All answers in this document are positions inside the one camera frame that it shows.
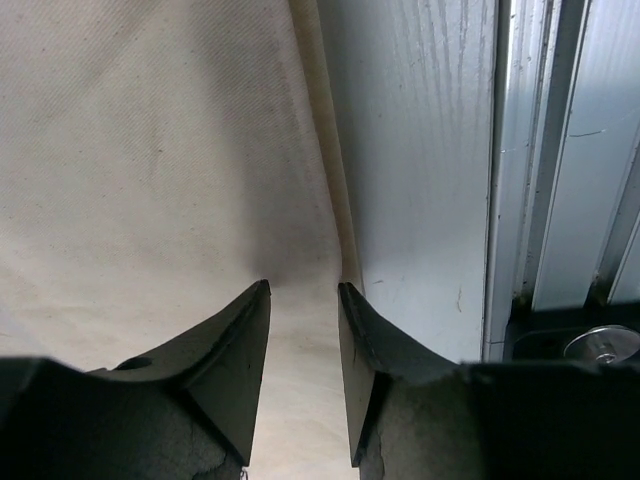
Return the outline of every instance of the white fabric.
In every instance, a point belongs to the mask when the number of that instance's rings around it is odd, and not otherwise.
[[[112,367],[268,278],[251,479],[352,478],[341,255],[286,0],[5,0],[0,22],[4,353]]]

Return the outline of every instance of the scratch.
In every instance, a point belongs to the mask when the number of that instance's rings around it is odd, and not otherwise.
[[[462,307],[460,306],[461,300],[462,300],[462,287],[458,289],[458,300],[456,300],[456,307],[460,313],[462,313]]]
[[[520,145],[519,147],[513,147],[513,148],[507,148],[505,150],[500,150],[500,153],[516,152],[518,150],[524,150],[525,148],[529,148],[529,142],[525,143],[524,145]]]
[[[607,126],[607,128],[603,128],[602,130],[598,130],[596,132],[581,133],[581,134],[578,134],[578,135],[567,135],[567,136],[571,137],[571,138],[579,138],[579,137],[588,137],[590,135],[597,135],[598,133],[605,133],[608,130],[611,130],[613,127],[616,127],[616,126],[620,125],[622,122],[627,120],[629,117],[635,115],[639,110],[640,110],[640,107],[636,107],[636,108],[631,109],[628,113],[626,113],[622,117],[619,117],[617,120],[615,120],[614,122],[609,124]]]
[[[589,132],[589,133],[581,133],[580,135],[569,135],[571,138],[579,138],[579,137],[589,137],[591,135],[597,135],[599,133],[604,133],[606,132],[607,129],[604,128],[602,130],[598,130],[597,132]]]

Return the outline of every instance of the white wood grain panel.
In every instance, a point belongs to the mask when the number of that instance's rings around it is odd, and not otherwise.
[[[495,2],[319,7],[366,296],[436,352],[477,360]]]

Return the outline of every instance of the black plastic part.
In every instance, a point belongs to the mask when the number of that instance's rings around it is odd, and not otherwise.
[[[599,325],[640,331],[640,304],[517,312],[507,325],[503,359],[560,360],[571,340]]]
[[[457,367],[386,321],[350,283],[338,286],[340,355],[351,462],[357,466],[394,379],[421,385]]]
[[[638,364],[455,365],[416,346],[353,286],[339,291],[362,480],[637,478]]]
[[[237,479],[249,463],[270,292],[115,370],[0,360],[0,477]]]

